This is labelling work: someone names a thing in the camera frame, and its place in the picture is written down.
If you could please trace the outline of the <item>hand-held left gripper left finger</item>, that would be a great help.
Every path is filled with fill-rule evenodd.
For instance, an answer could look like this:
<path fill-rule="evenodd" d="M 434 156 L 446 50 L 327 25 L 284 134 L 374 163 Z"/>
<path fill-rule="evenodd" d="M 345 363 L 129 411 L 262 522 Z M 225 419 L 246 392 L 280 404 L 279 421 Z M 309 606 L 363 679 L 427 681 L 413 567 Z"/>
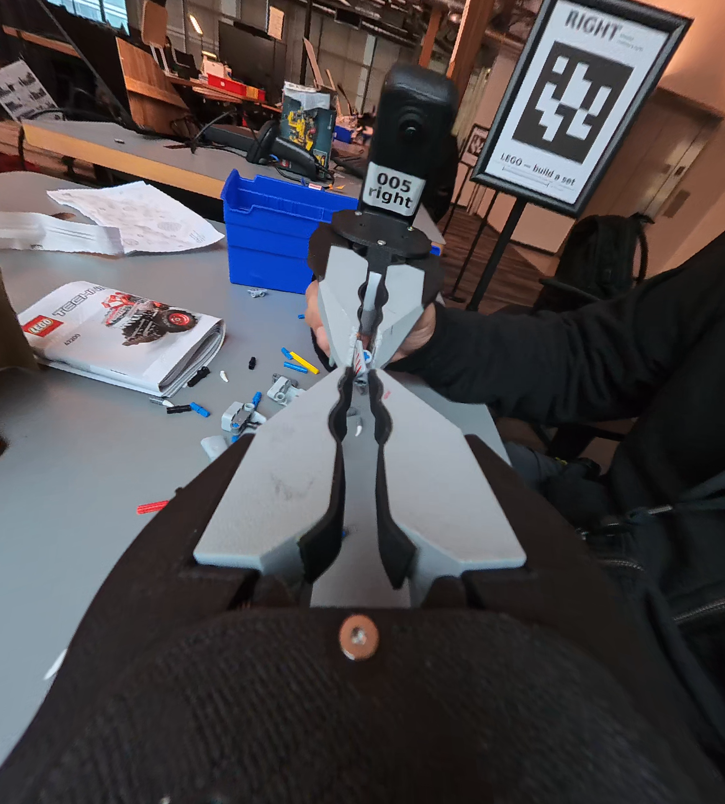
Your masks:
<path fill-rule="evenodd" d="M 336 369 L 230 448 L 246 446 L 195 561 L 315 582 L 341 548 L 346 434 L 347 372 Z"/>

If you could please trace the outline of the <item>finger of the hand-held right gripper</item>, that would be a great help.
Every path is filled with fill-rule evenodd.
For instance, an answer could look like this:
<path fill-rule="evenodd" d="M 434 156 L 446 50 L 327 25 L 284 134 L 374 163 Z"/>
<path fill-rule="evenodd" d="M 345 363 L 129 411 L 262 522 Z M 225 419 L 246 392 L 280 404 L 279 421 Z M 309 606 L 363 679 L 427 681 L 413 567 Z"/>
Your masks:
<path fill-rule="evenodd" d="M 368 283 L 368 263 L 353 250 L 329 248 L 327 266 L 318 283 L 318 306 L 329 342 L 329 355 L 343 370 L 367 370 L 360 309 Z"/>
<path fill-rule="evenodd" d="M 425 272 L 408 264 L 389 265 L 378 284 L 371 319 L 369 368 L 386 367 L 424 312 Z"/>

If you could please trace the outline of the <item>grey lego assembly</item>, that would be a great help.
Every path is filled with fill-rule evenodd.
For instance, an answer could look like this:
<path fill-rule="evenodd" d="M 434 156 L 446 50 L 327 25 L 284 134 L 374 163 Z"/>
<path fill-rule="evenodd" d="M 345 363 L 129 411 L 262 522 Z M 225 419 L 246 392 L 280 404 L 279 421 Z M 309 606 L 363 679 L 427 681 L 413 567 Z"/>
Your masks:
<path fill-rule="evenodd" d="M 354 386 L 355 390 L 363 395 L 368 394 L 368 374 L 378 324 L 377 299 L 381 280 L 381 273 L 369 271 L 362 299 L 362 310 L 359 315 L 359 325 L 353 342 L 351 368 L 354 372 Z"/>

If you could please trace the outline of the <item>person's right hand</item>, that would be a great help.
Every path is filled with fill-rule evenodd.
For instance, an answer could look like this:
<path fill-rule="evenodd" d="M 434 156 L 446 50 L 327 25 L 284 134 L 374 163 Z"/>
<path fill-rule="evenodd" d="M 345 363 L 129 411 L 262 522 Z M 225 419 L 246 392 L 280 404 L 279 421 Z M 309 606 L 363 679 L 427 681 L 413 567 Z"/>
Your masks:
<path fill-rule="evenodd" d="M 323 325 L 320 315 L 318 290 L 318 281 L 312 281 L 306 289 L 305 321 L 311 329 L 315 349 L 319 358 L 322 362 L 330 366 L 330 344 L 326 328 Z M 435 332 L 436 323 L 437 306 L 436 303 L 433 302 L 424 309 L 408 336 L 391 357 L 390 362 L 384 364 L 384 366 L 397 363 L 425 346 Z"/>

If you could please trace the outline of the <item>blue plastic bin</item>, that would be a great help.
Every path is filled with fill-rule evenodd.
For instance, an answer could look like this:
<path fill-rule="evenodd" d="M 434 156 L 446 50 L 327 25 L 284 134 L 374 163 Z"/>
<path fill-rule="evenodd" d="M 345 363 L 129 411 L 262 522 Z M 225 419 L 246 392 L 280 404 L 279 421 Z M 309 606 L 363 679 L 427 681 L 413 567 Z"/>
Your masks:
<path fill-rule="evenodd" d="M 428 236 L 415 228 L 422 178 L 374 162 L 356 206 L 348 196 L 234 170 L 221 194 L 230 281 L 300 294 L 310 276 L 363 297 L 373 273 L 390 269 L 423 302 L 444 272 Z"/>

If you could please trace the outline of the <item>black handheld scanner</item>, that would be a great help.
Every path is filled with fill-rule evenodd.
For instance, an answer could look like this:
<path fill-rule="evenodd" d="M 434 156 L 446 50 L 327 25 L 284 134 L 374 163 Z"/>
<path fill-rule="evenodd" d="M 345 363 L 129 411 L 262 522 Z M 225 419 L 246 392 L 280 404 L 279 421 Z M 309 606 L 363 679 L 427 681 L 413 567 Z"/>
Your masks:
<path fill-rule="evenodd" d="M 305 148 L 280 136 L 280 122 L 267 121 L 259 131 L 252 133 L 246 153 L 246 161 L 251 164 L 268 164 L 274 157 L 278 162 L 287 162 L 301 175 L 316 182 L 323 176 L 323 166 Z"/>

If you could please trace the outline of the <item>black framed sign stand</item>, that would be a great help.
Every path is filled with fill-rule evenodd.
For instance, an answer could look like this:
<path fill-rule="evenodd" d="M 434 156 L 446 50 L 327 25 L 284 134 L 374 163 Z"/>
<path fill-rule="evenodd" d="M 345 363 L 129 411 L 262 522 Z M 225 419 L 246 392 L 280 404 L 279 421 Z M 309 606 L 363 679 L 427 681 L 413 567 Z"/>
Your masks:
<path fill-rule="evenodd" d="M 640 2 L 542 3 L 469 177 L 514 204 L 468 310 L 526 206 L 583 213 L 691 24 Z"/>

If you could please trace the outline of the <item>black monitor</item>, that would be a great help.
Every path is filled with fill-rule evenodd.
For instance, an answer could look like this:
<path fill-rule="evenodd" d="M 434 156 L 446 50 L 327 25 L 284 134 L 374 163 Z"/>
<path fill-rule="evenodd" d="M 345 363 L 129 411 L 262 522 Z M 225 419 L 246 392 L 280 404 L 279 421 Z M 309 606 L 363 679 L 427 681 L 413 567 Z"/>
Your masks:
<path fill-rule="evenodd" d="M 234 80 L 263 89 L 270 97 L 280 95 L 286 46 L 278 39 L 244 23 L 219 22 L 219 58 Z"/>

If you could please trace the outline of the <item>red storage bin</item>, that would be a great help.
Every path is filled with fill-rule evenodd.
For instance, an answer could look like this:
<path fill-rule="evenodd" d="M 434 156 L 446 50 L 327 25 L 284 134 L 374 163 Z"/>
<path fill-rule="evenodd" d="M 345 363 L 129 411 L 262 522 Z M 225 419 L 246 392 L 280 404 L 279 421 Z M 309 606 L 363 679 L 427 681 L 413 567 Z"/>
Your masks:
<path fill-rule="evenodd" d="M 250 101 L 259 102 L 261 104 L 266 102 L 266 92 L 264 89 L 246 85 L 242 82 L 234 80 L 231 77 L 207 74 L 207 84 L 211 88 L 218 89 L 224 93 L 236 95 Z"/>

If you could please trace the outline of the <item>black backpack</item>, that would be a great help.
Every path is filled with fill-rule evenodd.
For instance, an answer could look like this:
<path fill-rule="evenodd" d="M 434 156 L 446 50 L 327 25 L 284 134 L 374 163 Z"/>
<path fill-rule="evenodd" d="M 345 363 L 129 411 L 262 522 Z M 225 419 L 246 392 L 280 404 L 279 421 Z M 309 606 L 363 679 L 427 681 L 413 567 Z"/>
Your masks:
<path fill-rule="evenodd" d="M 594 215 L 576 222 L 564 244 L 555 274 L 542 279 L 533 312 L 568 312 L 615 299 L 645 280 L 649 246 L 643 213 Z"/>

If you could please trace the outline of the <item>truck instruction booklet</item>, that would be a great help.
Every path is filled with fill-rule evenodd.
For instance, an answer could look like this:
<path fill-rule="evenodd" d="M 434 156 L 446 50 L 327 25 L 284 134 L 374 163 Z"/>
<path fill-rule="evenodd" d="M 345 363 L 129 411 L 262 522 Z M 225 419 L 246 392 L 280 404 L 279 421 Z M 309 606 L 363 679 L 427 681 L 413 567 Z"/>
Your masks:
<path fill-rule="evenodd" d="M 18 322 L 40 363 L 156 398 L 186 386 L 226 336 L 223 319 L 91 281 L 58 287 Z"/>

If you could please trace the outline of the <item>person's black jacket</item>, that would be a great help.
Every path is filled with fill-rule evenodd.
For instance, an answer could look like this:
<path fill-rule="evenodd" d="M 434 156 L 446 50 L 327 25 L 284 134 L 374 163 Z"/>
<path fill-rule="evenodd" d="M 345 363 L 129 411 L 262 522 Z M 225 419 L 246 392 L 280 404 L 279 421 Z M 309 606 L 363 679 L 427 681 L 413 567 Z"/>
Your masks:
<path fill-rule="evenodd" d="M 650 407 L 601 475 L 583 458 L 506 449 L 614 582 L 725 782 L 725 400 Z"/>

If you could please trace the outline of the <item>grey wood-edged table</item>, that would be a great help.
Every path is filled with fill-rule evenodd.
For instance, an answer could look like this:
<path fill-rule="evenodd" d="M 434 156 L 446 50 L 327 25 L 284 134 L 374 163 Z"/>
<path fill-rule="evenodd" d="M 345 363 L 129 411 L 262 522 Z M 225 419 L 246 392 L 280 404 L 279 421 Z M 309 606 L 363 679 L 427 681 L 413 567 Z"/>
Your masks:
<path fill-rule="evenodd" d="M 29 146 L 88 162 L 115 178 L 146 181 L 219 223 L 224 221 L 221 193 L 234 170 L 246 179 L 263 175 L 301 186 L 296 175 L 253 165 L 232 150 L 198 148 L 192 153 L 183 144 L 115 123 L 37 120 L 23 123 L 23 130 Z"/>

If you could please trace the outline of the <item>display screen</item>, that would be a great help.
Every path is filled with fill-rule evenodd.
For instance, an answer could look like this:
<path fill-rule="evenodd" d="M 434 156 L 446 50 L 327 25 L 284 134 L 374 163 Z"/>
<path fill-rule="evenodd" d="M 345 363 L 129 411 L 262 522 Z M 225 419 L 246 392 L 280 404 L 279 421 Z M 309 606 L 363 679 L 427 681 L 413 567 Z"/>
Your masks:
<path fill-rule="evenodd" d="M 126 1 L 49 1 L 71 15 L 89 22 L 111 26 L 129 33 L 129 13 Z"/>

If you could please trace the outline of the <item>white printed board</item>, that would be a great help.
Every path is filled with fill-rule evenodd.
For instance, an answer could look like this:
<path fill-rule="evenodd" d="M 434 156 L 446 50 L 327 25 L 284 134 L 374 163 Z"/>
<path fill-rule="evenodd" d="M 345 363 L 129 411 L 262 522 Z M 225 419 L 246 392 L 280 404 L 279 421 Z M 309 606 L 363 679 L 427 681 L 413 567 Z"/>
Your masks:
<path fill-rule="evenodd" d="M 63 110 L 22 59 L 0 67 L 0 106 L 18 123 L 64 119 Z"/>

